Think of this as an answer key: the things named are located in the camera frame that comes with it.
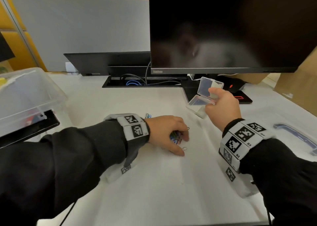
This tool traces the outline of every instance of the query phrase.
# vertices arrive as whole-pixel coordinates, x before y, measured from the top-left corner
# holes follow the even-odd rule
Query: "desk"
[[[139,163],[112,184],[101,181],[80,198],[64,226],[267,224],[262,196],[242,199],[227,183],[216,160],[221,132],[208,118],[202,120],[185,107],[182,88],[102,88],[106,76],[50,77],[69,96],[69,116],[76,127],[96,124],[110,113],[128,112],[180,116],[190,127],[185,157],[144,146]],[[310,113],[265,83],[247,84],[244,92],[253,104],[240,105],[242,115],[276,106],[311,120]],[[59,225],[69,208],[38,225]]]

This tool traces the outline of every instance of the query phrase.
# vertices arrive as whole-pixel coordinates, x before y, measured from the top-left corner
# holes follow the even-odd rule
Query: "black jacket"
[[[228,124],[224,134],[238,121]],[[121,163],[126,151],[116,120],[66,128],[39,143],[0,149],[2,223],[34,226],[38,219],[55,217],[96,187],[101,174]],[[274,225],[317,225],[317,163],[299,159],[279,140],[268,139],[250,150],[240,170],[253,176]]]

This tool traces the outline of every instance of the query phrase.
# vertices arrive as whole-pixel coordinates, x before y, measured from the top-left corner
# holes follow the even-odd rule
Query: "open plastic box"
[[[46,119],[45,111],[66,110],[67,96],[41,68],[5,73],[0,78],[7,81],[0,86],[0,137]]]
[[[202,77],[200,79],[198,95],[195,95],[192,100],[186,105],[188,109],[194,112],[197,116],[204,119],[206,117],[205,106],[213,103],[212,99],[217,99],[217,95],[208,92],[209,88],[223,88],[224,83],[214,79]]]

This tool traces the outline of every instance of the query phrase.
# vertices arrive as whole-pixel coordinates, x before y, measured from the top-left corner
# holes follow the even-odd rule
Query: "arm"
[[[210,88],[219,96],[206,113],[223,136],[241,118],[231,93]],[[317,225],[317,163],[298,158],[278,139],[261,141],[240,161],[240,172],[251,174],[275,217],[273,225]]]
[[[182,149],[172,143],[173,130],[184,132],[183,119],[161,116],[146,119],[144,145],[166,148],[177,155]],[[95,188],[101,174],[127,155],[127,141],[117,120],[87,128],[66,128],[47,135],[38,143],[24,142],[0,149],[0,209],[11,224],[35,225],[53,218],[78,198]]]

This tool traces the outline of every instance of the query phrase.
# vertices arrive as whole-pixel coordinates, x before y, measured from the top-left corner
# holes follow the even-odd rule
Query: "person's right hand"
[[[221,88],[209,88],[208,91],[216,94],[219,99],[215,100],[215,105],[206,105],[205,112],[212,123],[223,132],[228,123],[241,118],[239,100]]]

